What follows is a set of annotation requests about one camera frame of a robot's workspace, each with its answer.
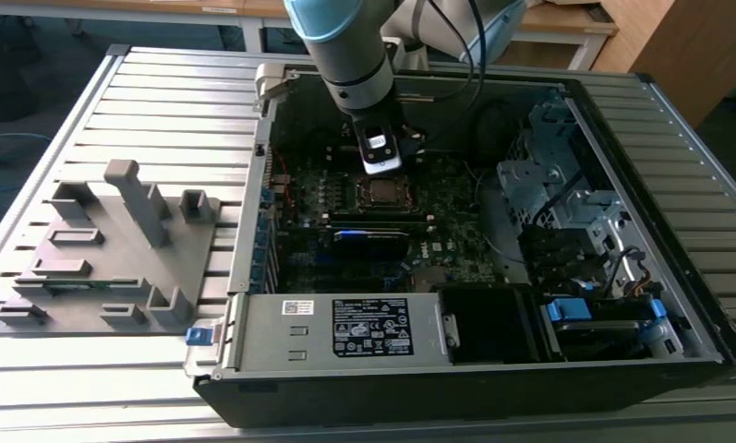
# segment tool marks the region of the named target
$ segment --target aluminum extrusion table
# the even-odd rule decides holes
[[[89,180],[97,193],[111,158],[140,162],[140,180],[178,197],[190,185],[223,201],[199,317],[226,303],[232,241],[252,146],[255,68],[304,57],[111,48],[55,141],[0,223],[0,300],[55,217],[41,203],[57,180]],[[457,69],[454,66],[435,66]],[[736,184],[654,84],[635,76],[502,68],[577,78],[615,131],[664,214],[736,321]],[[7,441],[315,441],[503,434],[503,441],[666,441],[736,433],[736,379],[666,393],[615,413],[343,428],[231,429],[182,370],[182,337],[0,338],[0,439]]]

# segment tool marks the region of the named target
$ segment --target blue component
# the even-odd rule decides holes
[[[367,233],[367,231],[338,231],[335,234],[339,234],[339,235],[358,235],[360,233]]]
[[[503,49],[510,43],[513,33],[518,28],[523,12],[526,12],[526,4],[522,0],[515,0],[503,7],[485,26],[487,63],[493,62],[502,55]],[[474,39],[469,43],[469,52],[471,53],[474,66],[479,66],[479,34],[474,35]],[[466,53],[461,54],[459,61],[469,63]]]
[[[652,307],[652,312],[654,313],[656,318],[665,317],[664,302],[661,302],[657,298],[654,298],[654,299],[652,299],[652,302],[649,303],[649,306]]]
[[[262,232],[255,233],[255,246],[266,247],[266,240],[267,240],[266,233],[262,233]]]
[[[252,281],[263,281],[264,279],[264,270],[259,266],[252,266],[248,271],[248,277]]]
[[[323,43],[348,27],[363,0],[283,0],[294,30],[302,39]]]
[[[266,188],[262,188],[260,189],[260,200],[262,201],[271,201],[274,198],[274,192],[270,191],[268,189]]]
[[[252,250],[252,261],[256,263],[263,263],[266,258],[266,250],[256,248]]]
[[[210,328],[190,328],[186,330],[187,346],[211,346],[215,331]]]
[[[591,314],[582,298],[557,298],[546,304],[551,321],[590,320]]]

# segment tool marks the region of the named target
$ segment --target black cable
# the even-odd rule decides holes
[[[457,31],[455,25],[453,24],[453,21],[446,17],[443,14],[443,11],[441,10],[439,5],[437,5],[435,0],[426,0],[427,4],[433,8],[433,10],[439,15],[441,19],[443,20],[443,23],[446,24],[446,27],[450,29],[453,34],[457,37],[457,41],[461,43],[461,48],[463,49],[463,53],[466,54],[466,58],[469,59],[469,76],[466,77],[466,81],[461,85],[461,87],[450,92],[446,95],[442,95],[441,97],[434,97],[433,102],[446,102],[447,100],[451,100],[454,97],[461,95],[466,88],[471,85],[471,79],[474,77],[474,59],[471,58],[471,51],[469,51],[469,45],[466,44],[466,41],[463,40],[463,36]]]
[[[622,264],[622,258],[630,254],[633,251],[641,251],[637,246],[627,245],[625,249],[622,249],[622,252],[618,253],[618,256],[615,256],[615,261],[611,264],[611,268],[609,270],[609,277],[605,279],[605,289],[602,290],[602,296],[607,297],[611,294],[611,285],[614,284],[614,278],[615,273],[618,272],[618,267]]]
[[[487,59],[486,29],[482,24],[482,17],[479,16],[479,9],[477,7],[475,0],[469,0],[469,7],[471,9],[471,14],[474,15],[474,22],[477,24],[477,34],[479,36],[479,80],[477,81],[477,88],[474,89],[474,94],[471,95],[471,100],[466,105],[466,109],[463,109],[457,119],[451,120],[450,125],[447,125],[443,130],[441,130],[438,133],[435,133],[431,137],[426,139],[425,144],[433,142],[433,140],[441,137],[441,134],[447,132],[450,128],[455,127],[459,124],[463,118],[470,114],[471,108],[477,104],[477,97],[479,97],[479,94],[482,93],[482,86],[483,86],[485,77],[486,77],[486,59]]]
[[[555,205],[555,203],[562,199],[565,194],[573,189],[573,187],[578,183],[578,180],[581,180],[582,178],[583,171],[578,171],[578,173],[575,173],[569,178],[569,180],[565,182],[565,185],[562,186],[562,189],[559,189],[559,192],[553,195],[551,199],[546,201],[545,205],[542,205],[542,208],[539,208],[539,210],[537,211],[535,216],[531,218],[531,222],[529,223],[531,226],[537,224],[537,222],[539,221],[539,217],[542,217],[542,214],[545,214],[545,212],[550,208],[553,208],[553,205]]]

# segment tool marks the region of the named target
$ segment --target blue drive bracket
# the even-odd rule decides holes
[[[546,304],[551,322],[585,321],[591,319],[586,301],[582,298],[557,298]]]
[[[190,328],[186,330],[184,342],[187,346],[211,346],[215,331],[210,328]]]

